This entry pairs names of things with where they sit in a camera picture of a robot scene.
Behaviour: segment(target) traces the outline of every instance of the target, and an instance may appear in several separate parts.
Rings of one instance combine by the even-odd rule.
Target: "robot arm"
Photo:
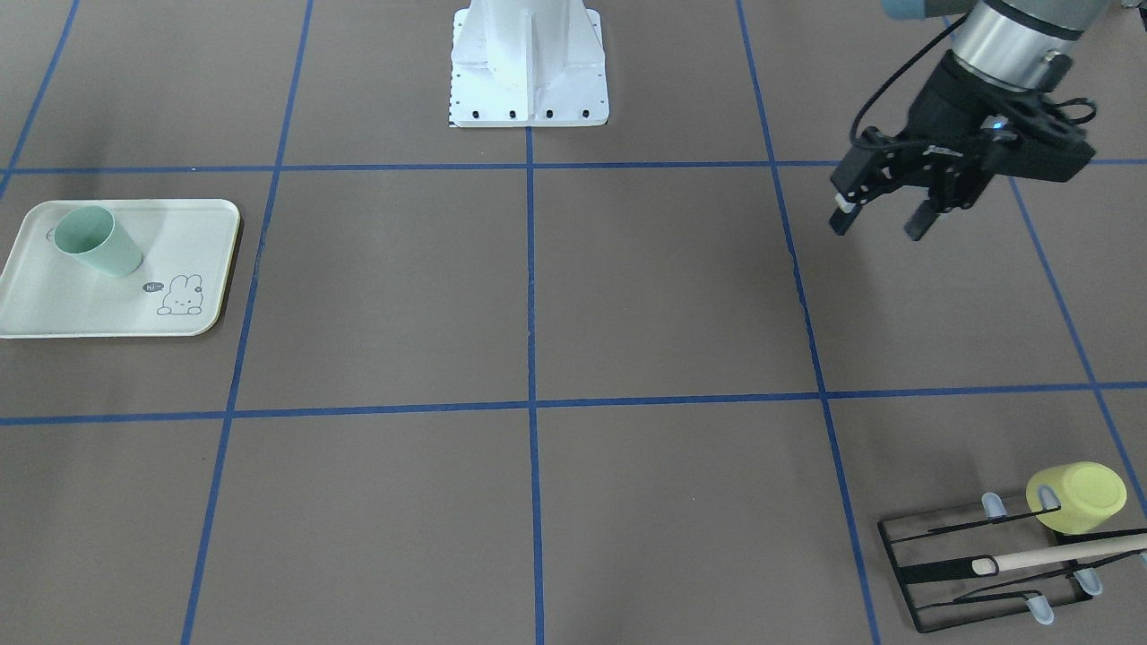
[[[861,109],[852,148],[833,172],[838,194],[830,224],[843,235],[872,200],[902,186],[928,188],[905,232],[923,238],[941,215],[969,209],[997,174],[1067,181],[1094,156],[1079,127],[1094,103],[1055,103],[1048,94],[1071,68],[1070,50],[1110,0],[883,0],[894,17],[972,13],[926,48],[959,29],[908,110],[907,125],[889,137],[875,127],[859,135],[873,102],[921,52]],[[1063,108],[1089,106],[1069,117]]]

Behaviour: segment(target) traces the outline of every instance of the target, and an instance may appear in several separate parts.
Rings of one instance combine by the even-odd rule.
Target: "bunny drawing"
[[[194,316],[203,312],[203,278],[201,275],[175,275],[171,288],[163,296],[159,316]]]

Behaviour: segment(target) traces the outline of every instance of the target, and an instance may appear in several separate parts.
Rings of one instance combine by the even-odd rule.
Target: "green cup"
[[[68,257],[114,278],[127,275],[143,262],[140,248],[102,207],[69,212],[56,225],[53,239]]]

